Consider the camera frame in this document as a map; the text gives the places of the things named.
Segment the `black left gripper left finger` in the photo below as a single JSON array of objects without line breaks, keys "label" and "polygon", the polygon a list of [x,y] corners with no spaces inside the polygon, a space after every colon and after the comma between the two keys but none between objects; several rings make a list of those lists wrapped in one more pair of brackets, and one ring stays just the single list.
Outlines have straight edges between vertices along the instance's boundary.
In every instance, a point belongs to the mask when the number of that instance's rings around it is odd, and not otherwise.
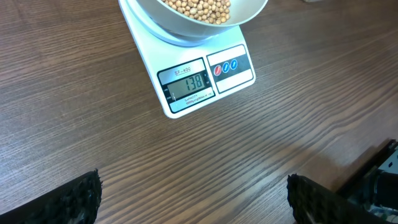
[{"label": "black left gripper left finger", "polygon": [[1,223],[93,224],[101,204],[98,170],[87,172],[1,215]]}]

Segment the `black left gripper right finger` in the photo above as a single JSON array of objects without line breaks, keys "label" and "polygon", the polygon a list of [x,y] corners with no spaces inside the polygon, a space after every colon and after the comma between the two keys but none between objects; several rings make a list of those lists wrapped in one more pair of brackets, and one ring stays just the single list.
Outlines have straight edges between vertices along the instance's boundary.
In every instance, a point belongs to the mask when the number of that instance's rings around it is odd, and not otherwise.
[{"label": "black left gripper right finger", "polygon": [[302,175],[288,176],[287,191],[287,201],[297,223],[387,223]]}]

